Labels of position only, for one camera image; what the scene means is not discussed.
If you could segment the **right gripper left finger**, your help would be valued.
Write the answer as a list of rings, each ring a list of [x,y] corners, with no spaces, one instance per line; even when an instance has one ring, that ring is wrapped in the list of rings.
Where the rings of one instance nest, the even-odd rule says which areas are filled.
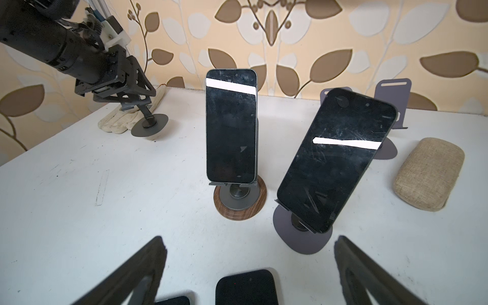
[[[163,239],[155,236],[75,304],[154,304],[166,258]]]

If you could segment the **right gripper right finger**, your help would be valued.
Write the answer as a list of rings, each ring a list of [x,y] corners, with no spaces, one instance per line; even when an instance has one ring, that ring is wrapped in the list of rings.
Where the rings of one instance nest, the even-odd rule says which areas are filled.
[[[335,242],[334,256],[346,304],[371,304],[371,296],[378,304],[425,303],[346,236]]]

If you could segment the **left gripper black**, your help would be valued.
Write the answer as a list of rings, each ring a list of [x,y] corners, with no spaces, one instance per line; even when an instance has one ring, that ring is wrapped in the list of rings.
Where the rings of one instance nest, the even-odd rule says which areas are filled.
[[[105,53],[108,68],[95,84],[76,80],[74,92],[85,95],[94,94],[97,102],[133,103],[149,100],[156,95],[154,86],[149,82],[137,59],[127,55],[125,48],[114,45]]]

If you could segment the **dark grey back stand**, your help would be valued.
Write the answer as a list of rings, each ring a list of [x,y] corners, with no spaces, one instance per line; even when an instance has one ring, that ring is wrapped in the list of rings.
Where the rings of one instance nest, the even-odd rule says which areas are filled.
[[[131,134],[134,137],[151,137],[161,132],[166,124],[169,122],[169,117],[166,114],[153,114],[148,105],[151,103],[150,96],[145,96],[143,99],[140,95],[129,95],[121,102],[121,109],[123,111],[138,107],[143,114],[143,118],[139,119],[131,129]]]

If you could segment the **phone with green case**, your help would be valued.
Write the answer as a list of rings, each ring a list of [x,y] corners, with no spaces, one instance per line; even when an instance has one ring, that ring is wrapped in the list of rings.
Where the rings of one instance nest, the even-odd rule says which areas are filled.
[[[156,301],[155,305],[190,305],[190,299],[187,296],[178,296],[170,299]]]

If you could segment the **black phone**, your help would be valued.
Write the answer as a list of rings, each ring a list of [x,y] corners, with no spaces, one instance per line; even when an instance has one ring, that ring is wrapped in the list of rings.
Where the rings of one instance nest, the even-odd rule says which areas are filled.
[[[267,269],[233,274],[216,285],[216,305],[279,305],[273,274]]]
[[[257,177],[257,74],[213,69],[205,79],[207,177],[250,184]]]
[[[317,111],[277,191],[314,233],[326,233],[397,120],[397,108],[335,88]]]

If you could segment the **grey phone stand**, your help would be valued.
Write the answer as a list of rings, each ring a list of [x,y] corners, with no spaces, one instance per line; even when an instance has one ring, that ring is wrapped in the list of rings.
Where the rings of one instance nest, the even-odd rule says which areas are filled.
[[[353,90],[348,87],[348,86],[344,86],[344,87],[341,87],[341,89],[343,90],[348,90],[349,92],[352,92]],[[322,105],[325,101],[325,98],[326,96],[328,95],[328,93],[332,90],[332,88],[326,88],[326,89],[323,89],[321,92],[320,92],[320,105]]]

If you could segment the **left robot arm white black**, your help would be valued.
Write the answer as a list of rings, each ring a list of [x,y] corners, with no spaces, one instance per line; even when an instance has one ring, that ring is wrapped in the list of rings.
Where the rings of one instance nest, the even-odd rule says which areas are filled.
[[[129,108],[150,103],[156,90],[137,59],[130,38],[114,16],[86,8],[70,19],[78,1],[1,1],[1,43],[76,80],[78,95]]]

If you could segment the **lilac back right stand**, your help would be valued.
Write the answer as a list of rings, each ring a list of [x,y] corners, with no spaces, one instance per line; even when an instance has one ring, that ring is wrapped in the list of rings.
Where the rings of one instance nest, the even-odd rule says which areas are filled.
[[[274,210],[273,226],[288,247],[299,254],[312,255],[326,246],[332,237],[332,227],[326,233],[314,233],[295,214],[284,208],[278,199],[275,202],[278,206]]]

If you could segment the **beige work glove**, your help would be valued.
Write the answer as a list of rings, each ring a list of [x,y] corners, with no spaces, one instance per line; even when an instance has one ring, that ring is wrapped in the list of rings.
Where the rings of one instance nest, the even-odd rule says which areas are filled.
[[[149,111],[154,114],[157,110],[160,102],[166,94],[167,85],[161,84],[156,89],[156,96],[151,97],[151,104],[148,105]],[[131,130],[138,121],[144,118],[138,107],[133,109],[122,111],[121,107],[118,106],[116,109],[111,111],[107,116],[98,122],[98,127],[104,132],[122,134],[127,130]]]

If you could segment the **beige oval sponge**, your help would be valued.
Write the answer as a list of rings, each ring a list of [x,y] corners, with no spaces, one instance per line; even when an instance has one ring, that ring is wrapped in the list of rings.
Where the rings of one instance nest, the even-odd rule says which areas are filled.
[[[460,175],[465,152],[457,145],[428,137],[419,141],[393,181],[405,203],[428,212],[442,210]]]

